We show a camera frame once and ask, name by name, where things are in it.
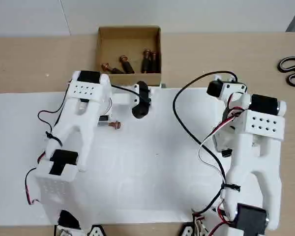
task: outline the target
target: wooden table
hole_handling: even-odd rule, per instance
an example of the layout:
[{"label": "wooden table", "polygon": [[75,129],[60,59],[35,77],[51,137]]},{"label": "wooden table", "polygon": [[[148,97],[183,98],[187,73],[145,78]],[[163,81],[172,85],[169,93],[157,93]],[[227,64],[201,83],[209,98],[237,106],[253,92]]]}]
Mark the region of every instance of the wooden table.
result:
[{"label": "wooden table", "polygon": [[[295,56],[295,33],[162,34],[162,82],[181,87],[214,70],[231,70],[249,93],[285,100],[280,228],[269,236],[295,236],[295,88],[276,70],[278,60]],[[73,70],[94,70],[96,35],[0,38],[0,92],[63,91]],[[195,86],[204,87],[210,79]],[[108,236],[175,236],[180,224],[104,226]],[[53,227],[0,227],[0,235],[53,235]]]}]

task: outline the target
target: cable tie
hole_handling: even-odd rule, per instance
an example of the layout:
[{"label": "cable tie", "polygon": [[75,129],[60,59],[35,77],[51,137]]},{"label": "cable tie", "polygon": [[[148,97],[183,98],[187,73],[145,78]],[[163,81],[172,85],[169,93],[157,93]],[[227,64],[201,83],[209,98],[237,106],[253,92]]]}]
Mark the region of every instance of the cable tie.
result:
[{"label": "cable tie", "polygon": [[54,139],[54,140],[56,140],[56,141],[59,143],[59,145],[60,145],[61,147],[63,146],[61,140],[60,140],[59,138],[57,138],[56,136],[52,135],[51,133],[48,133],[48,132],[46,131],[46,136],[47,136],[47,138],[49,138],[49,139]]},{"label": "cable tie", "polygon": [[221,188],[222,188],[222,189],[224,189],[224,188],[230,188],[230,189],[237,190],[238,192],[240,192],[240,186],[237,185],[237,184],[223,183],[223,184],[221,185]]}]

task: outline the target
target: white foam board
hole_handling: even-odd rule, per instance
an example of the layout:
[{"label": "white foam board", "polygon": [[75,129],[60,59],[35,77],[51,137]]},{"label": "white foam board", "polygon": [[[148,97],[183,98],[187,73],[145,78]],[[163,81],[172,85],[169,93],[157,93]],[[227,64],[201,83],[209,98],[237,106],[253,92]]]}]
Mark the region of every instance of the white foam board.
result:
[{"label": "white foam board", "polygon": [[[191,208],[203,208],[218,191],[220,176],[197,159],[198,145],[174,117],[177,91],[157,91],[152,110],[143,119],[133,118],[130,108],[113,106],[121,129],[98,128],[100,143],[91,153],[96,165],[88,169],[88,175],[92,171],[98,177],[90,206],[96,214],[94,224],[190,221]],[[57,109],[62,96],[61,92],[0,94],[0,226],[56,223],[50,222],[41,204],[27,204],[24,177],[46,145],[47,126],[37,119],[37,112]],[[191,88],[177,100],[177,112],[203,139],[219,121],[222,104],[206,89]],[[57,115],[45,117],[53,122]],[[207,146],[214,150],[212,141]],[[218,156],[227,170],[230,159]],[[241,202],[260,206],[256,179],[251,176],[246,183]],[[28,185],[31,197],[39,198],[33,175]],[[217,222],[216,217],[211,219],[209,225]]]}]

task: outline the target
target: cardboard box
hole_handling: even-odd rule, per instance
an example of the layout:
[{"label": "cardboard box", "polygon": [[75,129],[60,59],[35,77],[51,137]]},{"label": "cardboard box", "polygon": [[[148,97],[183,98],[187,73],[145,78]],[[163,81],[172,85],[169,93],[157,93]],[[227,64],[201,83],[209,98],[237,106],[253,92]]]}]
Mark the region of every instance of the cardboard box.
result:
[{"label": "cardboard box", "polygon": [[156,51],[158,68],[161,72],[160,27],[158,26],[126,26],[100,27],[96,47],[96,70],[103,72],[102,63],[109,63],[112,68],[123,71],[119,57],[126,55],[134,74],[110,74],[112,84],[132,85],[144,81],[149,86],[161,84],[161,73],[141,73],[143,51]]}]

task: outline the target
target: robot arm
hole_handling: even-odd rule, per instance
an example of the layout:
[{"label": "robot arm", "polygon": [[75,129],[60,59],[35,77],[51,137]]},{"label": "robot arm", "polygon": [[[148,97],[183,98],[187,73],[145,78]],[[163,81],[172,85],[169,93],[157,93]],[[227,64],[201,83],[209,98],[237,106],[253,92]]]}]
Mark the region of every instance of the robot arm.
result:
[{"label": "robot arm", "polygon": [[[232,156],[226,182],[237,186],[222,190],[224,208],[233,224],[227,235],[264,234],[279,224],[281,179],[279,174],[281,142],[284,139],[286,103],[276,98],[246,93],[247,87],[235,81],[215,80],[207,89],[209,95],[225,104],[223,120],[239,112],[234,121],[214,136],[216,150],[223,157]],[[258,179],[263,195],[262,209],[238,202],[240,187],[249,174]]]},{"label": "robot arm", "polygon": [[[60,117],[51,132],[52,138],[48,140],[46,155],[35,172],[41,190],[40,201],[51,222],[58,221],[63,209],[88,212],[89,206],[81,204],[86,202],[83,192],[73,191],[72,182],[87,171],[98,126],[113,124],[115,129],[120,128],[120,122],[111,122],[113,107],[117,105],[130,106],[135,118],[143,118],[149,112],[150,95],[142,81],[122,88],[111,85],[106,74],[74,72]],[[66,147],[66,140],[75,131],[81,134],[81,140],[74,139],[80,147]],[[78,213],[76,217],[81,219],[84,229],[92,225],[90,217]]]}]

